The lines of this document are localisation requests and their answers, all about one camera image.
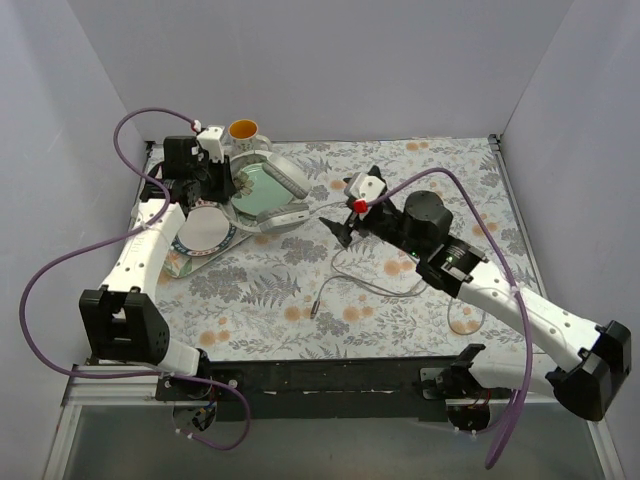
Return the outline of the grey white headphones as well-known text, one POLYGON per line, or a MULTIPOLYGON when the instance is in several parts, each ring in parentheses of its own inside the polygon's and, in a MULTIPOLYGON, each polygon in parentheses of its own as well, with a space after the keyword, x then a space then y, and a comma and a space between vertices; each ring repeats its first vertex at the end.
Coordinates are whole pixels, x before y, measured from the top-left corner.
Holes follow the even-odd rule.
POLYGON ((233 157, 230 168, 236 193, 220 209, 238 229, 252 234, 285 233, 309 219, 305 199, 311 184, 290 160, 253 150, 233 157))

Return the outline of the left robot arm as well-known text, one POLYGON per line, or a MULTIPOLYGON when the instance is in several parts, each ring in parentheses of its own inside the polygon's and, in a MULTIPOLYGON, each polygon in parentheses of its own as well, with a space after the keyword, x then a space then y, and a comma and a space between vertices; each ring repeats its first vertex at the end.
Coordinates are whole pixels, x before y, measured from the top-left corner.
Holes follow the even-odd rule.
POLYGON ((188 260, 217 255, 237 236, 218 207, 235 192, 222 138, 222 128, 210 126, 165 139, 164 160, 147 174, 115 266, 79 300, 97 359, 178 374, 178 387, 193 400, 211 392, 213 377, 200 367, 196 348, 172 338, 155 303, 156 286, 169 254, 188 260))

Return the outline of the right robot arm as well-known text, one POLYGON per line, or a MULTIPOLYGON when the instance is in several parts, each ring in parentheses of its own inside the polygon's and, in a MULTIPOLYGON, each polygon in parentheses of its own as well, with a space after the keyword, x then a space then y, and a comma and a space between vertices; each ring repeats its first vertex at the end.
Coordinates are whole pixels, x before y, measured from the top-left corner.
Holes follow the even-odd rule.
POLYGON ((378 167, 358 173, 345 188, 347 219, 322 222, 344 248, 358 233, 410 255, 429 287, 479 308, 525 340, 521 361, 493 360, 483 355, 482 344, 465 348, 425 380, 427 393, 471 398, 494 389, 534 392, 582 419, 602 420, 631 371, 630 330, 616 321, 581 318, 518 286, 504 259, 493 262, 451 235, 453 214, 438 194, 414 191, 397 208, 391 198, 408 185, 389 189, 378 167))

